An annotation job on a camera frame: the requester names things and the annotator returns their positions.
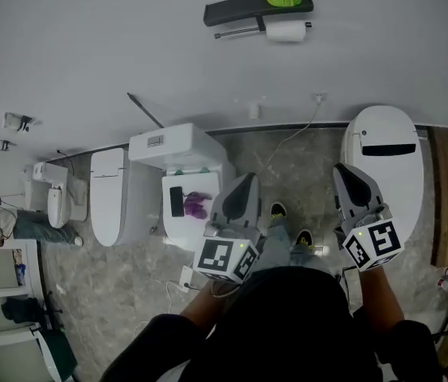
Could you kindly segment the thin black rod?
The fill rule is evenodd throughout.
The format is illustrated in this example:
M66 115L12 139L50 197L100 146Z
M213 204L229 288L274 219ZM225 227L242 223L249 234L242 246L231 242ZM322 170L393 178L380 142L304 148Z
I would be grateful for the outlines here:
M130 101L139 108L139 110L152 122L154 123L159 129L164 128L164 126L160 123L160 121L155 118L146 108L145 106L138 100L138 97L136 95L133 95L131 93L127 93L127 97L130 99Z

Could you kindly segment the white toilet with tank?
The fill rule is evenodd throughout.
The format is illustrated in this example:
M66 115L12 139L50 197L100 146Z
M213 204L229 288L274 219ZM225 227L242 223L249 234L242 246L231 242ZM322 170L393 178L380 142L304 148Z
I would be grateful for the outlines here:
M172 217L169 189L182 187L184 200L191 192L209 194L212 200L203 206L210 213L216 196L236 178L227 151L203 130L186 123L132 137L128 155L132 162L163 171L162 221L166 237L171 244L194 252L209 216L204 220L188 215Z

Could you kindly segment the white shelf unit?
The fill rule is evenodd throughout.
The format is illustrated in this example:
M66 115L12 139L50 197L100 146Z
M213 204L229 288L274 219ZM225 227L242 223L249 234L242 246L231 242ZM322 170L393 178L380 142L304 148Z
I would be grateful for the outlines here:
M0 382L62 382L40 331L32 326L0 331Z

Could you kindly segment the black smartphone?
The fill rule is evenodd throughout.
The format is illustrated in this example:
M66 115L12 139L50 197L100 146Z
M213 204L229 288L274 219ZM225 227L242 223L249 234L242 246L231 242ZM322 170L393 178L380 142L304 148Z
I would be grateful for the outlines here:
M184 194L183 189L180 186L171 187L169 189L169 201L172 217L183 217L185 215L184 210Z

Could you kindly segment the white toilet paper roll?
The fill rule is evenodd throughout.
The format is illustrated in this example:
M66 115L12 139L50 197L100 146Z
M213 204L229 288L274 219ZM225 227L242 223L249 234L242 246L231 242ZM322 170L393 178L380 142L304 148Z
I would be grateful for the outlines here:
M308 21L277 21L266 24L267 39L274 42L302 42L312 26Z

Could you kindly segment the person's right forearm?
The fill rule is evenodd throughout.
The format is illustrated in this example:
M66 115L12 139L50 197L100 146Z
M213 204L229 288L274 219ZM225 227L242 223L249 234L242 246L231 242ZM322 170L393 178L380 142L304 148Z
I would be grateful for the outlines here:
M359 274L363 309L373 331L385 334L404 320L403 311L382 267Z

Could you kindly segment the white long smart toilet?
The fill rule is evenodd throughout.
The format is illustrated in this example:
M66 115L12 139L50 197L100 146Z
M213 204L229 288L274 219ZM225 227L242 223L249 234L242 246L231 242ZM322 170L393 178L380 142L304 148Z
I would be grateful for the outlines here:
M163 171L132 162L128 150L95 152L91 158L92 229L104 247L145 241L159 221Z

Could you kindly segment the black backpack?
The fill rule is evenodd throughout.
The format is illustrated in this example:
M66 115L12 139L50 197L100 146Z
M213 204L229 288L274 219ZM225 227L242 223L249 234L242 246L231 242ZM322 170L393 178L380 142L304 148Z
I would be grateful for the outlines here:
M36 298L7 298L1 304L4 317L16 324L31 322L39 323L41 327L47 326L45 311Z

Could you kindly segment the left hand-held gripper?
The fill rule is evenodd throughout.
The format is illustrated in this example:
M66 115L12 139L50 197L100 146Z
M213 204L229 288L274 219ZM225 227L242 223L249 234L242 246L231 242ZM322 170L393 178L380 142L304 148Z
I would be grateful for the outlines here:
M212 204L210 223L195 251L194 271L215 281L242 284L259 258L260 213L260 183L255 173L226 184Z

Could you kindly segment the white power strip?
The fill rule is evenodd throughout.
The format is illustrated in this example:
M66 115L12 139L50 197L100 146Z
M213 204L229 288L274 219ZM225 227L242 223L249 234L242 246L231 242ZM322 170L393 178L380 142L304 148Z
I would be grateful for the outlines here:
M178 287L181 291L187 293L191 288L191 280L193 277L193 269L189 266L184 266L181 269L181 275Z

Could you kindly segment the black wall shelf holder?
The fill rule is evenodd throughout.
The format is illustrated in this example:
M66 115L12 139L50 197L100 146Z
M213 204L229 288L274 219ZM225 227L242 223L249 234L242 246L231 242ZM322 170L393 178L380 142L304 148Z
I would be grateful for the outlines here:
M214 38L217 40L245 33L265 33L267 31L265 17L281 14L305 14L313 11L313 0L302 0L299 5L292 7L276 7L268 3L267 0L225 0L206 5L203 22L207 27L248 19L254 19L256 22L255 27L214 33Z

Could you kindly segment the person's right shoe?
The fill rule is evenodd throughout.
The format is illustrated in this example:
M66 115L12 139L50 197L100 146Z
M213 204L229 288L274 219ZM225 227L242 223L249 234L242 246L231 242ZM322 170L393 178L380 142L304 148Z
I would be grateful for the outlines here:
M305 248L307 250L313 249L313 237L309 229L302 229L295 240L295 247Z

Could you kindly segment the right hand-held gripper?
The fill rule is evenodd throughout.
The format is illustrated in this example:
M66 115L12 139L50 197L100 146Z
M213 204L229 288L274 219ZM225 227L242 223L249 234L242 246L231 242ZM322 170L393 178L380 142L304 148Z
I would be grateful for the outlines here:
M333 188L341 224L334 229L339 248L359 272L383 266L403 251L397 220L383 203L376 181L355 166L333 167Z

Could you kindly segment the person's grey trousers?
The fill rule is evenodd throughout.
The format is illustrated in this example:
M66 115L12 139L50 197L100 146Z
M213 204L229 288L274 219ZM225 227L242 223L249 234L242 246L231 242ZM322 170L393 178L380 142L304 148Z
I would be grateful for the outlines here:
M326 262L305 248L294 246L287 218L272 220L263 239L262 251L253 270L255 272L277 267L304 267L332 275Z

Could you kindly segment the person's left forearm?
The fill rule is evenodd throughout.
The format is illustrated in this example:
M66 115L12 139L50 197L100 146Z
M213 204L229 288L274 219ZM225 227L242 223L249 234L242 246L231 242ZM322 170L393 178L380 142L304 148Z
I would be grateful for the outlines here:
M238 288L236 284L209 280L180 315L208 334L223 315L227 298Z

